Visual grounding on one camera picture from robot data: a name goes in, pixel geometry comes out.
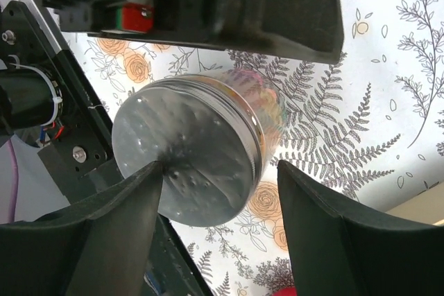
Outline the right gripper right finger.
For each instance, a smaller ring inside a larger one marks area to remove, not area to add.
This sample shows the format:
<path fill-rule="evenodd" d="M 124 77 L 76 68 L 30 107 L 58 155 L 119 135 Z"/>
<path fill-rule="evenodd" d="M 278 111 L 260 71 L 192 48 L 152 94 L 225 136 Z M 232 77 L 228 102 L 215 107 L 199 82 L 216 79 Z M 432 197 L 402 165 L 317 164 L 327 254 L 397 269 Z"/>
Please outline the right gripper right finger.
<path fill-rule="evenodd" d="M 442 295 L 443 228 L 388 215 L 280 161 L 277 185 L 299 295 Z"/>

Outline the clear glass jar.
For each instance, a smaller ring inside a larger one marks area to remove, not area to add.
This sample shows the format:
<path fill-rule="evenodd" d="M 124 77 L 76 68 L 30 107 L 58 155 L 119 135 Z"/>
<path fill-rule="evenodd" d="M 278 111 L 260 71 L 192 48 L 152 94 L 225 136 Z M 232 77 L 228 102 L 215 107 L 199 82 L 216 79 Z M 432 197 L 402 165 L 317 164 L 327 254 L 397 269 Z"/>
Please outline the clear glass jar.
<path fill-rule="evenodd" d="M 251 69 L 211 70 L 192 75 L 230 97 L 256 127 L 262 159 L 272 158 L 282 138 L 286 120 L 284 102 L 275 85 Z"/>

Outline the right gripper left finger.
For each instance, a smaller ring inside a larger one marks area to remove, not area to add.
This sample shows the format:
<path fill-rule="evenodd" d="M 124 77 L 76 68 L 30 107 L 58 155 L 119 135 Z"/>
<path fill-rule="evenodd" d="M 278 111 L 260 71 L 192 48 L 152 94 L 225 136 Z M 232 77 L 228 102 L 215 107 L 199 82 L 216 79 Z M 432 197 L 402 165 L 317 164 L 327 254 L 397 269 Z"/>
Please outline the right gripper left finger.
<path fill-rule="evenodd" d="M 34 222 L 1 225 L 2 295 L 139 295 L 162 165 Z"/>

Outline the silver jar lid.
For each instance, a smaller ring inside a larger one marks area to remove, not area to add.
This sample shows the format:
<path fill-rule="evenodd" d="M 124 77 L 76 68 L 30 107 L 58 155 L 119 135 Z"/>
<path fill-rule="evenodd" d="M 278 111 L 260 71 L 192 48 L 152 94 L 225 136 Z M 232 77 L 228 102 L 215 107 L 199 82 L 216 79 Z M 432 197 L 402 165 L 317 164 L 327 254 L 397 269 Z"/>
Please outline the silver jar lid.
<path fill-rule="evenodd" d="M 112 125 L 121 174 L 160 162 L 158 211 L 192 227 L 222 225 L 244 209 L 263 171 L 261 140 L 259 121 L 237 92 L 194 76 L 145 86 Z"/>

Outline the beige tray gummy candies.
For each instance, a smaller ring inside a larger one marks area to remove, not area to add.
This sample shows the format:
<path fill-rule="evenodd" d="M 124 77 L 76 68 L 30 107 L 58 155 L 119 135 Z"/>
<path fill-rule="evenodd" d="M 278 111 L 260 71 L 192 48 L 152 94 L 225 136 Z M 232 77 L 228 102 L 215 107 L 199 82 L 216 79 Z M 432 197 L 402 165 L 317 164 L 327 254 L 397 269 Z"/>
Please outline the beige tray gummy candies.
<path fill-rule="evenodd" d="M 428 225 L 443 226 L 443 198 L 427 197 L 424 193 L 392 208 L 387 214 Z"/>

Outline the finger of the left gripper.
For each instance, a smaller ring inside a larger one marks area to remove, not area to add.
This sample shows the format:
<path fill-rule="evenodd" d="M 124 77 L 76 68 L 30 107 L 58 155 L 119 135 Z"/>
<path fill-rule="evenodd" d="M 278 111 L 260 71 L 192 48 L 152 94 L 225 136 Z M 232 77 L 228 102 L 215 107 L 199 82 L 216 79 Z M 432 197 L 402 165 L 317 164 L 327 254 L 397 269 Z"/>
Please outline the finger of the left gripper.
<path fill-rule="evenodd" d="M 340 0 L 155 0 L 152 39 L 332 64 L 343 48 Z"/>

